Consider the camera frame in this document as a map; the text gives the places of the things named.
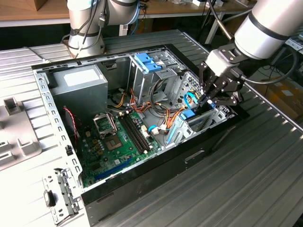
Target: cardboard box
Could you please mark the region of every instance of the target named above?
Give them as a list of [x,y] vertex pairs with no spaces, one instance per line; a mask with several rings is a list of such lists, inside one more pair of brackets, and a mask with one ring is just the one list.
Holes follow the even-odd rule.
[[0,5],[38,11],[47,0],[0,0]]
[[289,80],[269,85],[255,85],[262,95],[298,123],[303,122],[303,92]]

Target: aluminum workbench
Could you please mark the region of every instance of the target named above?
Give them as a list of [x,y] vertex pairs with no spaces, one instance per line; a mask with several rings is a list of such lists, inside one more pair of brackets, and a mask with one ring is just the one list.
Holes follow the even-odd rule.
[[[207,51],[178,30],[105,39],[108,52],[174,44],[194,64]],[[61,44],[34,48],[51,61],[69,59]],[[41,178],[64,165],[32,74],[32,52],[0,52],[0,97],[23,101],[43,152],[0,172],[0,226],[53,227]],[[100,227],[289,227],[303,213],[303,130],[249,89],[250,117],[193,168],[143,196]],[[88,227],[82,210],[64,227]]]

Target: wooden table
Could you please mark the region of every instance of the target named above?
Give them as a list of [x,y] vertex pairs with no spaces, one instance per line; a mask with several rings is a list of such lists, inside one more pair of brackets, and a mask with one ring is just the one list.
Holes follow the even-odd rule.
[[[148,8],[146,18],[160,17],[188,17],[201,16],[203,14],[203,6],[196,6],[188,3],[186,5],[176,5],[172,2],[160,2],[150,0],[146,3]],[[226,14],[236,14],[244,12],[253,7],[244,7],[233,1],[225,3],[222,7],[215,8],[219,18],[223,18]],[[143,12],[140,12],[139,18],[143,17]],[[37,12],[25,9],[18,9],[6,6],[0,6],[0,27],[10,26],[30,26],[30,25],[48,25],[48,24],[68,24],[69,12],[65,0],[48,0]],[[206,43],[210,43],[218,26],[215,22],[208,36]],[[120,26],[120,35],[125,35],[127,31]]]

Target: motherboard chip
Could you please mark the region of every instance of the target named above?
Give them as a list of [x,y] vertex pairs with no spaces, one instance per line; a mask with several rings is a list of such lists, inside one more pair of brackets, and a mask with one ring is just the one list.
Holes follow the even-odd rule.
[[101,168],[101,164],[99,162],[91,166],[92,171],[96,171],[97,169],[100,168]]
[[114,150],[122,146],[122,143],[117,135],[107,137],[103,140],[108,148],[108,150]]

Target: motherboard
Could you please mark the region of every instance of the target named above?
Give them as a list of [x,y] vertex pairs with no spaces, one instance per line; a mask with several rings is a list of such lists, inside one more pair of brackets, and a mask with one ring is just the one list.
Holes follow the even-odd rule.
[[[142,134],[145,126],[136,112],[109,118],[112,122],[102,118],[78,130],[77,156],[84,187],[161,151],[151,135]],[[100,134],[111,130],[112,124],[116,131]]]

